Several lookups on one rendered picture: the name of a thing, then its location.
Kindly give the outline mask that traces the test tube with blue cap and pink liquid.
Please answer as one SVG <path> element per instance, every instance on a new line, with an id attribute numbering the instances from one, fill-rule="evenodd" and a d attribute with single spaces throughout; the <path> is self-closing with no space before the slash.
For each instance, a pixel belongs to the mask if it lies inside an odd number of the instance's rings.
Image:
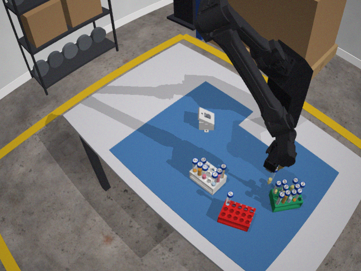
<path id="1" fill-rule="evenodd" d="M 206 164 L 204 164 L 202 166 L 202 179 L 206 179 L 206 176 L 207 176 L 207 170 L 208 170 L 208 166 Z"/>

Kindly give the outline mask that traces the green test tube rack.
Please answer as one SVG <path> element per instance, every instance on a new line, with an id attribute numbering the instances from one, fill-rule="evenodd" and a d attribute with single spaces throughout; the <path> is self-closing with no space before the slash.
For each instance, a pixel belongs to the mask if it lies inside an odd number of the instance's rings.
<path id="1" fill-rule="evenodd" d="M 270 199 L 270 203 L 271 203 L 271 207 L 272 207 L 272 212 L 280 212 L 280 211 L 284 211 L 284 210 L 296 209 L 296 208 L 301 207 L 301 205 L 303 204 L 302 195 L 299 195 L 298 199 L 295 202 L 293 202 L 292 201 L 293 199 L 292 199 L 290 203 L 285 201 L 285 203 L 282 204 L 282 202 L 281 202 L 282 200 L 281 200 L 280 203 L 277 205 L 276 201 L 279 197 L 279 189 L 276 194 L 273 193 L 274 189 L 271 189 L 270 193 L 269 193 L 269 199 Z"/>

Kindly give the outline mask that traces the blue bench mat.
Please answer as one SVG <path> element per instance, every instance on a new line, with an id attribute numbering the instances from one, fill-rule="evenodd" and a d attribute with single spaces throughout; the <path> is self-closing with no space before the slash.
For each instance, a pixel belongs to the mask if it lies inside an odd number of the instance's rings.
<path id="1" fill-rule="evenodd" d="M 214 113 L 214 130 L 199 130 L 198 108 Z M 271 184 L 263 164 L 269 146 L 239 126 L 252 110 L 204 82 L 157 114 L 109 151 L 198 233 L 245 271 L 266 271 L 297 234 L 337 175 L 334 168 L 294 141 L 295 163 Z M 192 159 L 226 164 L 226 182 L 211 195 L 190 179 Z M 278 180 L 302 189 L 300 208 L 272 212 L 269 192 Z M 218 223 L 227 193 L 256 208 L 247 232 Z"/>

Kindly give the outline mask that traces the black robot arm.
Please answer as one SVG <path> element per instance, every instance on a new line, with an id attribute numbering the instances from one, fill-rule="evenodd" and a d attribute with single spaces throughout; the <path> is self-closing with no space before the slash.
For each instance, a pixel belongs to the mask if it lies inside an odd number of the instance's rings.
<path id="1" fill-rule="evenodd" d="M 275 137 L 263 167 L 274 173 L 279 164 L 292 166 L 297 136 L 294 119 L 274 96 L 258 67 L 288 77 L 296 60 L 284 53 L 278 41 L 263 38 L 228 0 L 201 0 L 194 26 L 206 43 L 214 40 L 224 50 L 255 99 L 268 132 Z"/>

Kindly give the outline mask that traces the red tube rack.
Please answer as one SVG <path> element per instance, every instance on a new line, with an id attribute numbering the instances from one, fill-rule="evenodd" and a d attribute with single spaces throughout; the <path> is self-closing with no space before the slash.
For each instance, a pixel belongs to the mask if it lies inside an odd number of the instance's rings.
<path id="1" fill-rule="evenodd" d="M 226 200 L 218 216 L 217 222 L 247 232 L 256 208 L 252 208 L 234 201 L 230 201 L 230 205 L 226 205 Z M 251 212 L 250 210 L 252 210 L 253 212 Z"/>

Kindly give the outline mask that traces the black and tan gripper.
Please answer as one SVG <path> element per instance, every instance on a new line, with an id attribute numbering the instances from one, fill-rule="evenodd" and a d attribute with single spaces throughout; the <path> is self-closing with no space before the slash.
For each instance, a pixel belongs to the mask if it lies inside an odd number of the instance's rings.
<path id="1" fill-rule="evenodd" d="M 271 148 L 272 148 L 272 145 L 273 145 L 273 143 L 275 142 L 275 140 L 271 143 L 271 145 L 268 147 L 268 149 L 266 150 L 266 154 L 268 153 L 268 154 L 270 154 L 270 151 L 271 151 Z M 280 165 L 279 164 L 279 166 L 278 166 L 278 171 L 280 170 L 280 169 L 282 169 L 282 168 L 284 168 L 284 166 L 282 166 L 282 165 Z"/>

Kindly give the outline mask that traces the white tube rack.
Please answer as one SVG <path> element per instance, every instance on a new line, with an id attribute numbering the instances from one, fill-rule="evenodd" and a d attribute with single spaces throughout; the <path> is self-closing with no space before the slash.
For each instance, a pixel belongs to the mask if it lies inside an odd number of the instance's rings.
<path id="1" fill-rule="evenodd" d="M 199 186 L 205 189 L 208 193 L 213 195 L 225 182 L 227 179 L 227 175 L 224 174 L 224 178 L 220 178 L 220 181 L 214 187 L 212 187 L 212 173 L 217 171 L 217 168 L 211 165 L 209 162 L 206 162 L 207 166 L 209 166 L 207 170 L 206 179 L 202 179 L 202 175 L 198 176 L 198 169 L 197 172 L 193 172 L 193 169 L 189 171 L 189 177 L 191 180 L 196 182 Z M 212 169 L 214 171 L 212 171 Z"/>

